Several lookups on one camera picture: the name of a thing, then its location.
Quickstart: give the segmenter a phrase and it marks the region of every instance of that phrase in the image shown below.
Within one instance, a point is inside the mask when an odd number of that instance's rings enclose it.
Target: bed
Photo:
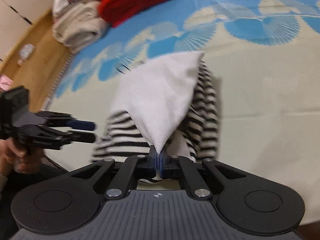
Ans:
[[[48,108],[98,124],[119,78],[165,53],[203,50],[218,92],[217,159],[285,184],[320,220],[320,0],[171,0],[110,29],[77,54]],[[92,145],[48,155],[69,170]]]

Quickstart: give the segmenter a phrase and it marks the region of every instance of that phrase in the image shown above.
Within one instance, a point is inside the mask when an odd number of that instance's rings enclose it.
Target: black and white striped fabric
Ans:
[[[178,129],[188,145],[190,155],[196,159],[214,157],[217,152],[218,117],[216,93],[212,87],[212,74],[204,62],[199,65],[198,81],[187,116]],[[104,135],[97,143],[92,161],[106,157],[123,162],[127,157],[149,153],[150,146],[143,138],[127,112],[111,116]]]

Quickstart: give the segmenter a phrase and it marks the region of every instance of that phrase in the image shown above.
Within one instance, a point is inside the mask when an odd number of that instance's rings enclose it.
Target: blue patterned bedsheet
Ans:
[[[77,54],[55,96],[84,88],[94,75],[104,82],[146,58],[204,49],[219,23],[253,44],[287,44],[299,34],[297,16],[320,33],[319,8],[320,0],[171,0],[110,29]]]

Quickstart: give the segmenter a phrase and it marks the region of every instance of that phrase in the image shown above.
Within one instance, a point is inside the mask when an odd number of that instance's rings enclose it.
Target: wooden floor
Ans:
[[[36,49],[27,62],[19,66],[19,51],[27,43],[31,43]],[[29,109],[35,112],[41,108],[50,93],[69,55],[69,49],[53,38],[52,15],[47,12],[30,27],[26,36],[3,62],[0,72],[13,80],[12,87],[23,85],[30,90]]]
[[[299,233],[305,240],[320,240],[320,221],[298,227]]]

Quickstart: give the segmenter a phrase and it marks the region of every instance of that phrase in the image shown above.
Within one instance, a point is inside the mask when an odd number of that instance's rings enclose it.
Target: black circular pad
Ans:
[[[100,201],[84,179],[57,177],[20,191],[11,211],[19,227],[38,234],[71,231],[88,223],[98,212]]]
[[[282,205],[282,199],[276,193],[266,190],[250,192],[244,200],[248,207],[259,212],[272,212]]]
[[[70,206],[72,196],[61,190],[50,190],[39,194],[35,199],[38,209],[46,212],[57,212]]]
[[[258,235],[289,231],[304,214],[303,200],[293,189],[254,175],[226,180],[217,208],[239,230]]]

